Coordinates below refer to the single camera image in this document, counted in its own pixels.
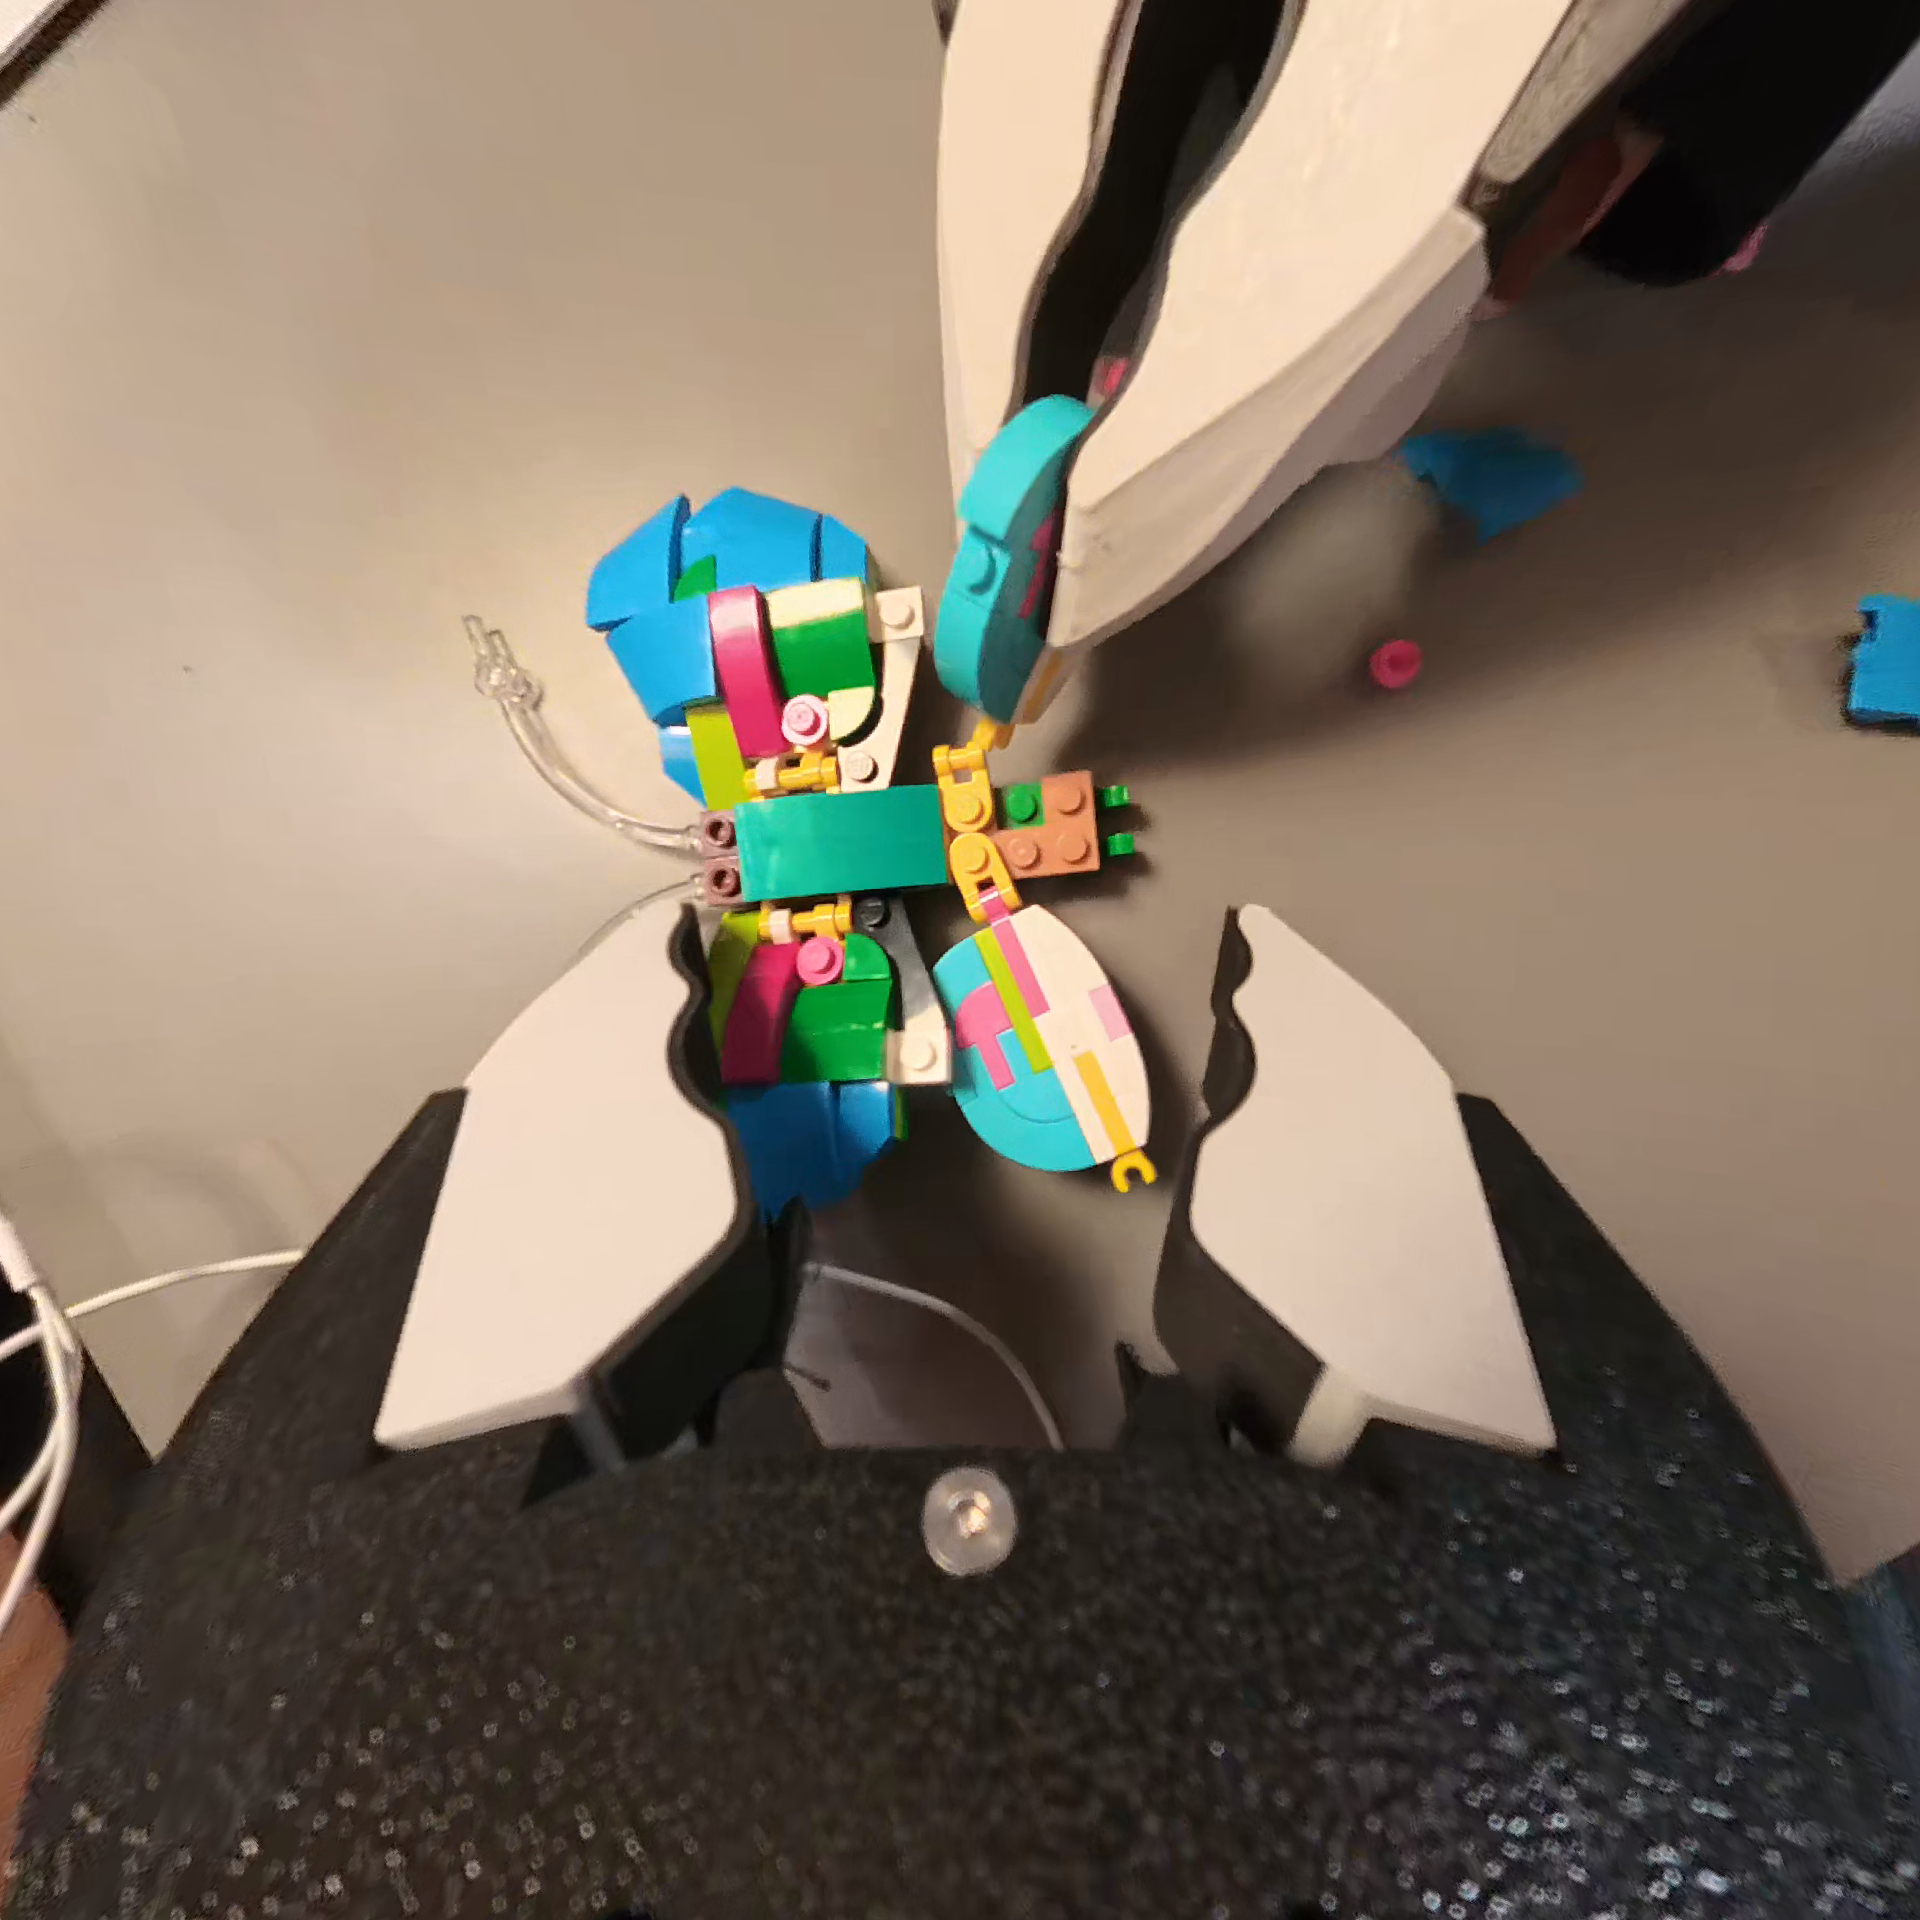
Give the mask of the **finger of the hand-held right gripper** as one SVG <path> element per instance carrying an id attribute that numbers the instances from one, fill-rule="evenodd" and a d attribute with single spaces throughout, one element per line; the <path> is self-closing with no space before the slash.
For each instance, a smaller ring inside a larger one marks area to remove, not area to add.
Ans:
<path id="1" fill-rule="evenodd" d="M 1486 289 L 1460 197 L 1568 6 L 1306 6 L 1079 445 L 1049 650 L 1106 643 L 1414 412 Z"/>
<path id="2" fill-rule="evenodd" d="M 1205 8 L 934 6 L 946 43 L 934 264 L 950 493 L 1045 395 L 1109 395 L 1135 349 L 1178 151 L 1205 109 Z"/>

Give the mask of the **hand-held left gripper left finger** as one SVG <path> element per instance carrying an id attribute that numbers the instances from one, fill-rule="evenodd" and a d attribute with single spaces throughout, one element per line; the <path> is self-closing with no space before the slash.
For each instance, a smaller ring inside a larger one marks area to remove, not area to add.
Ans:
<path id="1" fill-rule="evenodd" d="M 608 928 L 464 1084 L 375 1444 L 564 1422 L 588 1466 L 715 1444 L 793 1307 L 721 1109 L 695 910 Z"/>

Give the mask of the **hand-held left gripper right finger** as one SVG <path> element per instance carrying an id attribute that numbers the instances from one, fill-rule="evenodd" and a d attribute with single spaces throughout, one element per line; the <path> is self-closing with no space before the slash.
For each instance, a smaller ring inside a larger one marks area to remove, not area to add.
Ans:
<path id="1" fill-rule="evenodd" d="M 1458 1087 L 1268 905 L 1230 905 L 1157 1335 L 1230 1444 L 1340 1466 L 1369 1426 L 1558 1448 Z"/>

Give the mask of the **teal lego wing piece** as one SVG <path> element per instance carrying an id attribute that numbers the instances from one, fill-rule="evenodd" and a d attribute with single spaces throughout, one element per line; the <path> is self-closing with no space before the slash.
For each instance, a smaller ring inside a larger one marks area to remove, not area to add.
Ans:
<path id="1" fill-rule="evenodd" d="M 934 676 L 1016 726 L 1049 643 L 1067 461 L 1096 411 L 1070 395 L 1022 405 L 961 493 L 961 545 L 934 618 Z"/>

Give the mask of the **colourful lego butterfly model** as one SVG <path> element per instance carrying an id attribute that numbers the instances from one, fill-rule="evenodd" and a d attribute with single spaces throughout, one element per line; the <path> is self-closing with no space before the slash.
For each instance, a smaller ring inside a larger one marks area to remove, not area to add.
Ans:
<path id="1" fill-rule="evenodd" d="M 1011 1167 L 1157 1186 L 1135 1023 L 1094 944 L 1033 901 L 1033 883 L 1135 855 L 1109 830 L 1125 784 L 997 784 L 997 721 L 905 777 L 926 595 L 883 589 L 869 542 L 798 503 L 665 503 L 588 571 L 586 622 L 695 802 L 686 822 L 594 790 L 476 616 L 474 684 L 544 790 L 686 864 L 721 1107 L 765 1219 L 849 1200 L 905 1134 L 911 1091 L 950 1091 Z"/>

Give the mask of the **blue lego slope brick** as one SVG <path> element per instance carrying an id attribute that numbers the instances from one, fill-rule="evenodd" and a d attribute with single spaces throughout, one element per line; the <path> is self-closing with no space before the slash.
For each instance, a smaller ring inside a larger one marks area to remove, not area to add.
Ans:
<path id="1" fill-rule="evenodd" d="M 1527 431 L 1434 431 L 1403 439 L 1401 458 L 1475 542 L 1529 525 L 1586 487 L 1581 461 Z"/>

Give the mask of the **blue lego plate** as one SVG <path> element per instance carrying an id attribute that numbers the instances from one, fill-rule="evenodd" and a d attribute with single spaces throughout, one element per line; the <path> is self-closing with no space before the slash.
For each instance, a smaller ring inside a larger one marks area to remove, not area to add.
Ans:
<path id="1" fill-rule="evenodd" d="M 1920 733 L 1920 601 L 1862 595 L 1859 616 L 1843 721 L 1850 733 Z"/>

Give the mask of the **white flat object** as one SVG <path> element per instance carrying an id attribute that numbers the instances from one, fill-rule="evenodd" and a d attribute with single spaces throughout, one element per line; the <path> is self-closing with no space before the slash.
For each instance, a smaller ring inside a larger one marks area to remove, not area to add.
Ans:
<path id="1" fill-rule="evenodd" d="M 103 0 L 3 0 L 0 6 L 0 93 L 26 81 Z"/>

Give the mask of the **brown wooden rail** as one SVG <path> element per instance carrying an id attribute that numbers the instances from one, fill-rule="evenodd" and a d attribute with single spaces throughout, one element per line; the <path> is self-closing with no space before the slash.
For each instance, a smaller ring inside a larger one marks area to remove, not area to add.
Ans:
<path id="1" fill-rule="evenodd" d="M 17 1826 L 34 1777 L 45 1714 L 68 1659 L 68 1628 L 37 1572 L 26 1582 L 0 1636 L 0 1821 Z"/>

